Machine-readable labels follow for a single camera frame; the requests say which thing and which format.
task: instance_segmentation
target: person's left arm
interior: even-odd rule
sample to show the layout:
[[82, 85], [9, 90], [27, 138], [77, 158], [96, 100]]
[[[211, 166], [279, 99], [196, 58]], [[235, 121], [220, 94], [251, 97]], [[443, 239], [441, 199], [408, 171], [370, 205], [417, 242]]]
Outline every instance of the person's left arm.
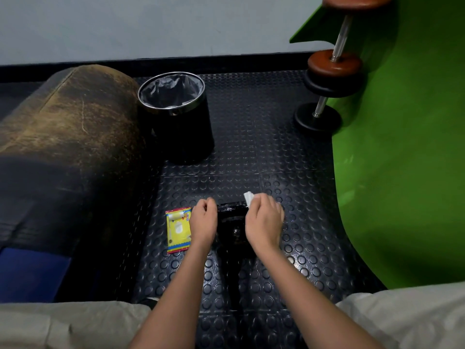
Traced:
[[[201, 199], [189, 220], [191, 246], [176, 276], [131, 342], [131, 349], [194, 348], [202, 296], [204, 266], [218, 224], [212, 198]], [[180, 328], [182, 333], [173, 332]]]

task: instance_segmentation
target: green surface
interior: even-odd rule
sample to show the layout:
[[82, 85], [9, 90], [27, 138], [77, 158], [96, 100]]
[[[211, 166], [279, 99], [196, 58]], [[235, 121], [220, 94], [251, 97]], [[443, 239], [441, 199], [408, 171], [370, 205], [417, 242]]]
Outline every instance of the green surface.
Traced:
[[[333, 137], [342, 221], [388, 288], [465, 280], [464, 6], [395, 0], [356, 16], [347, 49], [367, 85], [328, 101], [344, 119]], [[319, 9], [291, 42], [334, 43], [341, 21]]]

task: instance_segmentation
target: white wall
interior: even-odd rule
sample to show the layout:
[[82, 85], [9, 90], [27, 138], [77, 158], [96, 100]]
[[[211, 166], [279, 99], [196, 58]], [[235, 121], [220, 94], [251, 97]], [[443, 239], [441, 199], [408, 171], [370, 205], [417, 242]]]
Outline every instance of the white wall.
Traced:
[[321, 0], [0, 0], [0, 65], [307, 51]]

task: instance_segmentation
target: person's right arm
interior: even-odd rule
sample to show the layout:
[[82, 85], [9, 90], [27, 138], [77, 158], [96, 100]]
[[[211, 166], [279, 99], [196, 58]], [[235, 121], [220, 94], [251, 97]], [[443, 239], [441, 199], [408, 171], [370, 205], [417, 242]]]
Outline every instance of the person's right arm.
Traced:
[[383, 346], [333, 305], [279, 249], [284, 211], [256, 194], [246, 216], [247, 240], [268, 269], [309, 348], [382, 349]]

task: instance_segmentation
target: black baseboard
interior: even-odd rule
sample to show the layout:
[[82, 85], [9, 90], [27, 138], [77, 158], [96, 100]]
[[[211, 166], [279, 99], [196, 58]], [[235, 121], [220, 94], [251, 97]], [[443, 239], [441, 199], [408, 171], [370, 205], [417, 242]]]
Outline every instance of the black baseboard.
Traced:
[[101, 64], [131, 77], [156, 76], [171, 71], [196, 74], [303, 70], [311, 52], [202, 56], [195, 58], [141, 58], [121, 61], [61, 62], [0, 66], [0, 83], [45, 81], [55, 72], [83, 64]]

